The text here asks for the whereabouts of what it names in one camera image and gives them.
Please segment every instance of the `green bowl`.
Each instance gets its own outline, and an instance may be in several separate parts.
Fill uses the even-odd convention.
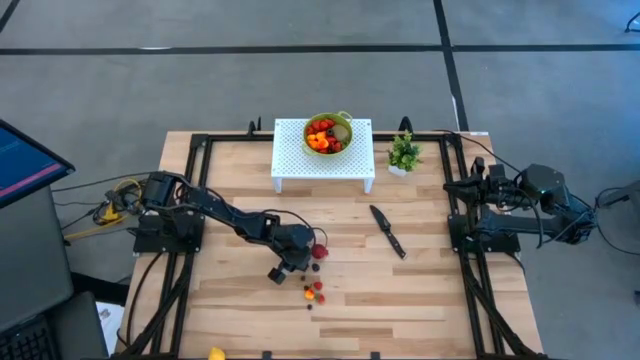
[[[340,151],[339,153],[335,153],[335,154],[323,154],[323,153],[319,153],[315,150],[313,150],[309,144],[307,144],[307,129],[309,128],[309,126],[311,126],[311,123],[316,121],[316,120],[324,120],[324,119],[331,119],[333,120],[336,125],[342,125],[345,128],[347,128],[347,131],[349,132],[349,137],[347,138],[347,146],[345,146],[344,148],[342,148],[342,151]],[[351,140],[353,139],[353,128],[351,128],[351,120],[353,119],[353,117],[351,115],[349,115],[348,112],[346,111],[338,111],[337,113],[322,113],[322,114],[318,114],[313,116],[311,119],[309,119],[309,121],[307,121],[307,123],[304,125],[304,129],[302,132],[302,150],[304,150],[305,153],[307,153],[308,155],[317,155],[317,156],[340,156],[342,155],[345,151],[347,151],[347,149],[349,149],[349,147],[351,146]]]

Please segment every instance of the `computer screen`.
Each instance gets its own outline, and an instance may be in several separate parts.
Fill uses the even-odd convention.
[[[0,209],[75,169],[0,119]]]

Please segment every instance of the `black knife handle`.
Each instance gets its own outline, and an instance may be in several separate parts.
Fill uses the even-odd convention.
[[[398,256],[400,256],[400,258],[404,260],[407,257],[407,253],[404,252],[404,250],[402,249],[402,246],[400,246],[398,239],[396,239],[396,237],[393,236],[391,231],[385,231],[384,234],[387,235],[387,239],[389,239],[389,242],[391,243],[393,250],[396,251],[396,254],[398,254]]]

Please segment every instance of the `potted plant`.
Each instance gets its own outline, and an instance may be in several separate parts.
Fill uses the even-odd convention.
[[[415,170],[422,149],[419,145],[411,145],[411,133],[405,131],[404,136],[394,136],[389,150],[389,172],[398,176],[405,176],[407,172]]]

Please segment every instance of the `white pot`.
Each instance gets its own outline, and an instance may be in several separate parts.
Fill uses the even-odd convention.
[[[389,165],[389,172],[396,176],[405,176],[407,175],[407,170],[402,170],[395,165]]]

